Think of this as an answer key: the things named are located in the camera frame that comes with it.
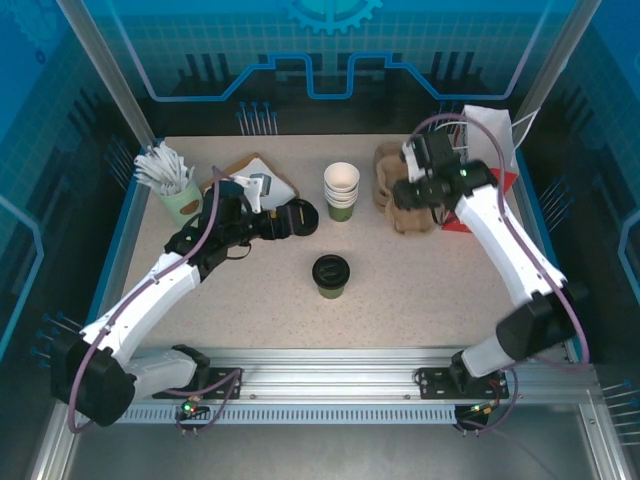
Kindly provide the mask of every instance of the white robotic arm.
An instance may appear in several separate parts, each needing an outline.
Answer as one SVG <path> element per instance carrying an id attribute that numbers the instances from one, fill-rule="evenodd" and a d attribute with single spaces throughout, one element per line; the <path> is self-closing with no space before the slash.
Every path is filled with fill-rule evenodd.
<path id="1" fill-rule="evenodd" d="M 395 204 L 405 209 L 444 206 L 454 211 L 493 261 L 516 307 L 489 338 L 454 356 L 450 371 L 459 390 L 571 338 L 573 323 L 530 256 L 570 302 L 580 300 L 584 292 L 577 285 L 567 285 L 562 272 L 544 257 L 505 206 L 504 215 L 528 252 L 519 245 L 500 214 L 498 182 L 489 168 L 479 160 L 461 164 L 444 130 L 405 144 L 402 157 L 409 179 L 395 184 Z"/>

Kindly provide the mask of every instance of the black mounting bracket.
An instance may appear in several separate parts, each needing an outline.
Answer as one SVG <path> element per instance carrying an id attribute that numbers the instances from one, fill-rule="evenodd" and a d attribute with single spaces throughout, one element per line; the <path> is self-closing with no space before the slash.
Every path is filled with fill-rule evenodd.
<path id="1" fill-rule="evenodd" d="M 509 387 L 504 373 L 494 372 L 474 379 L 461 393 L 448 367 L 420 368 L 414 381 L 420 387 L 422 400 L 500 400 L 509 398 Z"/>
<path id="2" fill-rule="evenodd" d="M 206 385 L 213 385 L 216 382 L 219 382 L 220 380 L 222 380 L 224 377 L 226 377 L 227 375 L 233 373 L 235 370 L 238 370 L 238 368 L 213 368 L 213 367 L 209 367 L 209 377 L 206 381 Z M 242 369 L 240 369 L 240 376 L 238 377 L 238 380 L 236 381 L 236 385 L 235 387 L 233 387 L 233 392 L 231 393 L 231 396 L 229 397 L 229 400 L 238 400 L 240 398 L 240 390 L 242 389 Z M 229 380 L 227 383 L 225 383 L 224 385 L 222 385 L 220 388 L 216 388 L 215 390 L 212 390 L 209 393 L 206 393 L 205 395 L 202 396 L 202 398 L 204 400 L 224 400 L 224 397 L 227 394 L 227 391 L 229 389 L 229 386 L 231 385 L 232 380 Z M 176 388 L 176 390 L 179 391 L 184 391 L 184 392 L 191 392 L 194 390 L 194 387 L 192 387 L 191 385 L 187 385 L 184 388 Z M 155 395 L 152 395 L 153 398 L 155 398 L 156 400 L 166 400 L 166 399 L 180 399 L 180 400 L 184 400 L 184 397 L 178 397 L 176 395 L 171 395 L 170 393 L 165 393 L 165 392 L 158 392 Z"/>

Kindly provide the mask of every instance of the paper cup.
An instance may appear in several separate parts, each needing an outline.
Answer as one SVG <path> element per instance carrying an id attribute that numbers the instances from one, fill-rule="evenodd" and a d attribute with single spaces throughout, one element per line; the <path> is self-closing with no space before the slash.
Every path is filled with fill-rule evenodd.
<path id="1" fill-rule="evenodd" d="M 344 258 L 338 255 L 324 255 L 313 264 L 312 275 L 320 295 L 333 300 L 344 292 L 344 286 L 351 276 L 351 269 Z"/>
<path id="2" fill-rule="evenodd" d="M 193 181 L 189 182 L 187 188 L 176 195 L 158 195 L 158 198 L 179 228 L 182 228 L 188 220 L 202 211 L 202 193 Z"/>
<path id="3" fill-rule="evenodd" d="M 324 171 L 325 188 L 336 193 L 347 193 L 358 189 L 360 172 L 350 163 L 337 162 Z"/>
<path id="4" fill-rule="evenodd" d="M 351 193 L 335 193 L 330 190 L 325 190 L 324 195 L 325 197 L 330 198 L 331 200 L 334 200 L 336 202 L 349 202 L 358 198 L 358 191 L 356 190 Z"/>
<path id="5" fill-rule="evenodd" d="M 356 204 L 356 199 L 349 200 L 346 202 L 335 201 L 328 197 L 327 200 L 327 208 L 329 209 L 329 216 L 332 220 L 336 222 L 346 222 L 353 215 L 353 209 Z"/>

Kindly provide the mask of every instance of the green cup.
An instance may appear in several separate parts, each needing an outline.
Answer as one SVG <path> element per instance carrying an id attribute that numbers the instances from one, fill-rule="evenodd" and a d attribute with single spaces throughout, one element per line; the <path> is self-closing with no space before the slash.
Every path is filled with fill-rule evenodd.
<path id="1" fill-rule="evenodd" d="M 202 193 L 193 180 L 177 195 L 158 195 L 158 198 L 179 228 L 202 211 Z"/>
<path id="2" fill-rule="evenodd" d="M 338 255 L 323 255 L 313 264 L 312 274 L 320 295 L 333 300 L 344 292 L 351 270 L 344 258 Z"/>
<path id="3" fill-rule="evenodd" d="M 329 216 L 336 222 L 346 222 L 353 215 L 353 208 L 356 204 L 357 196 L 348 201 L 338 201 L 325 195 L 327 200 L 327 208 L 329 209 Z"/>
<path id="4" fill-rule="evenodd" d="M 353 215 L 353 207 L 355 207 L 355 203 L 347 208 L 339 208 L 334 207 L 330 203 L 327 203 L 329 207 L 329 216 L 331 220 L 335 220 L 336 222 L 346 222 Z"/>

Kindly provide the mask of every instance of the speckled countertop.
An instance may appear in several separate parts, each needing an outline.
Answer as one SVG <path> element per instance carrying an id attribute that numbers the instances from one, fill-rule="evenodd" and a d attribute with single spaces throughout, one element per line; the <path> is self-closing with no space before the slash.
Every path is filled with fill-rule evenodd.
<path id="1" fill-rule="evenodd" d="M 372 158 L 382 142 L 405 135 L 173 137 L 167 144 L 199 183 L 210 166 L 227 167 L 260 152 L 320 212 L 317 232 L 276 242 L 257 240 L 249 257 L 225 262 L 175 305 L 143 346 L 408 347 L 469 345 L 484 339 L 511 309 L 497 270 L 471 234 L 435 231 L 403 237 L 373 206 Z M 345 161 L 361 172 L 353 218 L 329 219 L 323 194 L 327 165 Z M 512 195 L 509 201 L 518 215 Z M 129 268 L 128 291 L 144 276 L 176 227 L 154 195 Z M 342 297 L 322 298 L 311 266 L 342 255 L 351 279 Z"/>

